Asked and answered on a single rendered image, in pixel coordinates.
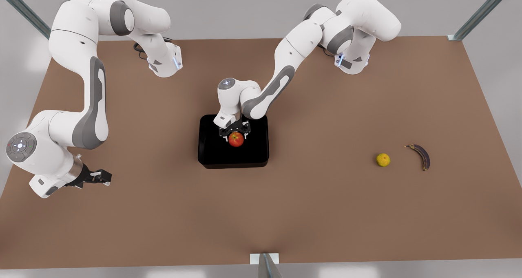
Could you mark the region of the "black square tray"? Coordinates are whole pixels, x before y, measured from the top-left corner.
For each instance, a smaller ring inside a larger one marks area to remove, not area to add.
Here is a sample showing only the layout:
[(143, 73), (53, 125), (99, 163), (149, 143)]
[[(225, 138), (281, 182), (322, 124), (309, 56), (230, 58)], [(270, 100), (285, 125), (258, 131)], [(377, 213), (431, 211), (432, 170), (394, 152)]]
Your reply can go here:
[(201, 117), (198, 137), (198, 161), (207, 169), (266, 166), (269, 159), (268, 119), (250, 120), (251, 133), (240, 147), (233, 147), (219, 136), (216, 115)]

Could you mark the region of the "overripe dark banana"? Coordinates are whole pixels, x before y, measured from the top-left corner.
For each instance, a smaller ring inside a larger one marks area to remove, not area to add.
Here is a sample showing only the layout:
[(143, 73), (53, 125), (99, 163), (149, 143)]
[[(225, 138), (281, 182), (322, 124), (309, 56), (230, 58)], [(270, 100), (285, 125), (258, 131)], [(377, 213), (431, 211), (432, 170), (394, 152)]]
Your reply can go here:
[(421, 147), (417, 144), (414, 144), (414, 143), (409, 144), (408, 146), (405, 146), (405, 147), (409, 147), (412, 150), (415, 150), (416, 153), (418, 153), (420, 155), (420, 157), (422, 159), (422, 169), (423, 169), (423, 171), (427, 171), (430, 167), (430, 159), (429, 159), (429, 154), (427, 153), (427, 151), (423, 147)]

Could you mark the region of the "silver frame post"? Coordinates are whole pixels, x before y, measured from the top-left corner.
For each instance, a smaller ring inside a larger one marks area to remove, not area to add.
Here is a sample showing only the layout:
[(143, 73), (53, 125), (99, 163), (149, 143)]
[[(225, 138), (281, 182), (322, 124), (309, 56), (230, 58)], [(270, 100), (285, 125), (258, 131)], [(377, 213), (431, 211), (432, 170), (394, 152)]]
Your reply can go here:
[(257, 278), (282, 278), (276, 264), (279, 264), (278, 253), (250, 254), (250, 264), (258, 265)]
[(23, 0), (6, 0), (20, 15), (33, 25), (47, 40), (51, 29)]
[(447, 39), (449, 41), (462, 41), (502, 1), (503, 0), (486, 0), (455, 34), (447, 35)]

